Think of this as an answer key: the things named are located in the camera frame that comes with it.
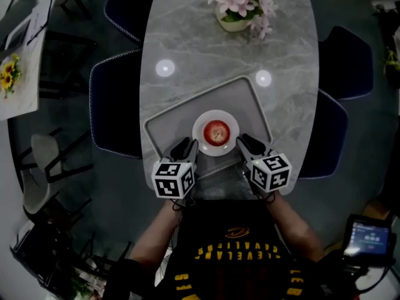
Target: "apple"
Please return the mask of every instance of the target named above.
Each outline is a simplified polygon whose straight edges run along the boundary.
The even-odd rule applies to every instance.
[[[212,146],[223,146],[229,141],[231,132],[228,125],[221,120],[212,120],[204,127],[204,138]]]

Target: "small screen device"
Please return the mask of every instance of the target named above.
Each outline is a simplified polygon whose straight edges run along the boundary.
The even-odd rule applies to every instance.
[[[351,266],[385,267],[393,258],[390,222],[351,215],[347,220],[343,259]]]

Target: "sunflower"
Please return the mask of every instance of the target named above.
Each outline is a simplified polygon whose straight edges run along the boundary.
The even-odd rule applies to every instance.
[[[11,74],[12,72],[14,72],[14,70],[15,70],[15,63],[14,63],[14,61],[11,61],[4,66],[2,73],[4,75],[7,75],[7,74]]]
[[[0,81],[2,90],[7,90],[13,84],[13,78],[10,74],[2,74]]]

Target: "display screen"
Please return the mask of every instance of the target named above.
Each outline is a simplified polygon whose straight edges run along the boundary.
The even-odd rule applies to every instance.
[[[383,256],[388,250],[388,239],[388,228],[354,222],[350,242],[344,250],[344,254],[346,256],[359,256],[362,254]]]

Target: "floor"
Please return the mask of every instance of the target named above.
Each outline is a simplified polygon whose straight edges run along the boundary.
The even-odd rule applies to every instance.
[[[76,5],[69,1],[67,6],[74,11],[74,19],[56,9],[50,30],[97,42],[97,49],[80,70],[88,79],[94,64],[136,46],[106,21],[104,0],[83,1],[93,15],[92,21],[84,19]],[[345,26],[371,45],[375,64],[372,94],[343,103],[349,114],[349,132],[336,174],[328,179],[299,182],[287,197],[327,246],[341,238],[347,217],[360,213],[365,203],[379,194],[396,132],[398,98],[383,75],[385,49],[370,3],[366,0],[311,1],[320,40],[327,38],[333,26]],[[76,51],[57,44],[48,47],[63,49],[68,56]],[[57,67],[59,63],[52,58],[43,61],[43,69],[52,79],[63,78],[63,69]],[[63,146],[89,129],[85,95],[70,94],[63,100],[41,99],[40,106],[38,112],[13,119],[20,152],[29,146],[32,133],[48,133],[62,127],[60,144]],[[101,151],[87,140],[66,161],[66,166],[73,168],[88,161],[93,161],[94,169],[77,176],[68,190],[59,195],[59,200],[67,208],[74,209],[91,197],[93,201],[85,209],[85,217],[73,229],[74,246],[82,246],[94,231],[96,250],[110,251],[111,257],[117,258],[128,241],[138,240],[162,201],[146,186],[141,161]]]

